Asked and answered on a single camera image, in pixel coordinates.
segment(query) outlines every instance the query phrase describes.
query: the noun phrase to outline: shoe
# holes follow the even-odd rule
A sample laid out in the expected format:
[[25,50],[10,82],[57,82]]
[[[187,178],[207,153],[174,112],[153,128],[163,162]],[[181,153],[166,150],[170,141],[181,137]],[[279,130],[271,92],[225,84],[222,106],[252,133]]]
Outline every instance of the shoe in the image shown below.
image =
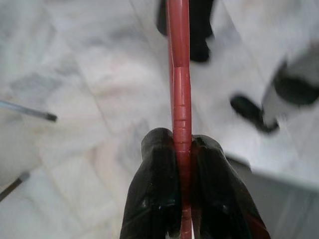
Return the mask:
[[204,63],[209,60],[210,50],[205,39],[190,39],[190,60]]
[[262,109],[244,96],[236,95],[232,97],[230,105],[237,114],[250,121],[261,132],[272,133],[279,128],[277,122],[273,125],[266,125],[263,121]]

